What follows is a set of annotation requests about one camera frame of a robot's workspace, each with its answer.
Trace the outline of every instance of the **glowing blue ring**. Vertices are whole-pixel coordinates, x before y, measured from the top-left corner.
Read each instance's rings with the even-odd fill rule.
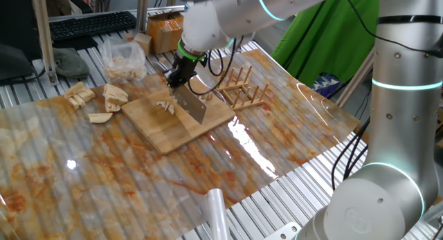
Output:
[[[278,21],[284,21],[285,19],[281,19],[275,15],[272,14],[271,11],[269,11],[269,9],[266,7],[266,5],[264,4],[263,0],[258,0],[260,2],[260,4],[262,4],[263,10],[272,18]]]
[[[383,165],[383,166],[385,166],[385,167],[390,167],[390,168],[392,168],[392,169],[394,169],[394,170],[397,170],[398,172],[400,172],[401,174],[403,174],[406,178],[408,178],[408,180],[410,181],[410,182],[412,182],[413,183],[413,185],[414,185],[414,187],[415,187],[415,189],[417,189],[417,191],[418,191],[418,194],[420,195],[420,199],[422,200],[422,215],[420,215],[420,218],[423,216],[423,214],[424,214],[424,208],[425,208],[425,205],[424,205],[424,198],[423,198],[423,194],[422,194],[422,191],[420,191],[420,188],[418,187],[418,185],[416,184],[416,182],[406,173],[406,172],[404,172],[404,171],[402,171],[401,169],[399,169],[398,167],[395,167],[395,166],[393,166],[393,165],[389,165],[389,164],[386,164],[386,163],[369,163],[369,164],[367,164],[367,165],[364,165],[363,167],[367,167],[367,166],[370,166],[370,165]]]
[[[230,48],[233,44],[234,44],[234,38],[232,38],[224,48]]]
[[[438,82],[437,84],[429,84],[429,85],[419,85],[419,86],[400,86],[400,85],[392,85],[392,84],[384,84],[372,79],[372,83],[386,89],[394,89],[398,91],[425,91],[429,89],[436,89],[441,87],[443,82]]]

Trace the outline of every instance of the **black keyboard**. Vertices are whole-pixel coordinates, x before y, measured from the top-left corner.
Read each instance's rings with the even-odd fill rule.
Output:
[[[49,24],[51,37],[55,41],[135,28],[135,26],[136,18],[130,12],[113,12],[105,15],[68,19]]]

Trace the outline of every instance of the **wooden cutting board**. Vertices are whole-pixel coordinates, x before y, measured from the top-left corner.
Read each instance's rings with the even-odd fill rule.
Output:
[[[195,78],[191,80],[191,85],[196,92],[208,90]],[[122,106],[123,113],[132,124],[163,155],[184,146],[235,116],[235,112],[215,95],[206,101],[207,109],[203,124],[199,124],[178,104],[174,106],[175,114],[171,115],[162,106],[157,105],[157,102],[163,101],[172,104],[169,89],[163,89]]]

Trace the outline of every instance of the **cardboard box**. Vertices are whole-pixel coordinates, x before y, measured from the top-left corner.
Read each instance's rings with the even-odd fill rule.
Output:
[[[155,53],[176,50],[183,32],[183,16],[180,12],[151,16],[147,20],[146,29],[146,34],[152,37],[152,49]]]
[[[147,56],[150,53],[151,42],[152,42],[151,36],[143,33],[137,33],[136,37],[134,38],[134,41],[141,46],[141,48],[145,52],[145,56]]]
[[[127,41],[133,41],[134,40],[134,36],[131,33],[126,33],[125,34],[125,39]]]

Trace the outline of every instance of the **robotic arm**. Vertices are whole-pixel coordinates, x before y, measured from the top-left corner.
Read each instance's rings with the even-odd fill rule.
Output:
[[[172,88],[185,84],[204,52],[251,39],[324,0],[210,0],[185,15]],[[443,32],[443,0],[380,0],[365,165],[334,192],[296,240],[401,239],[437,198],[433,140],[443,61],[426,51]]]

